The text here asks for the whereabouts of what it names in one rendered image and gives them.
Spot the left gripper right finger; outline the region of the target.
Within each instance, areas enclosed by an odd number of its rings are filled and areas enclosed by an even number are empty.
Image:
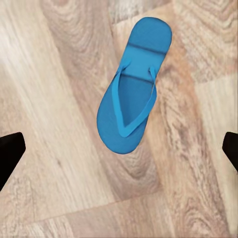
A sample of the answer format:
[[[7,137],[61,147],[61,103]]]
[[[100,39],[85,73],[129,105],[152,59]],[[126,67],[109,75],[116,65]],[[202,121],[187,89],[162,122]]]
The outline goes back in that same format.
[[[238,134],[226,132],[222,149],[238,172]]]

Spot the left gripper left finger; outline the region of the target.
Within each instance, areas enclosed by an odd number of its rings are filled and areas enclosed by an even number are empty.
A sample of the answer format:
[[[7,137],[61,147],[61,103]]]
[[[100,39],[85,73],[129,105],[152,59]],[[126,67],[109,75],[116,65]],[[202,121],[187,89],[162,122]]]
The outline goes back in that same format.
[[[0,137],[0,191],[26,151],[21,132]]]

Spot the sandal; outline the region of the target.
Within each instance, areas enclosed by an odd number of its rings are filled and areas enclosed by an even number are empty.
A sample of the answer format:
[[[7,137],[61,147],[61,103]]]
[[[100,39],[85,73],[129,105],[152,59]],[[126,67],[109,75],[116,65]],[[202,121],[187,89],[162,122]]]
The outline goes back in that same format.
[[[156,17],[143,17],[132,29],[97,114],[100,138],[111,151],[128,154],[139,145],[157,98],[155,79],[171,40],[170,25]]]

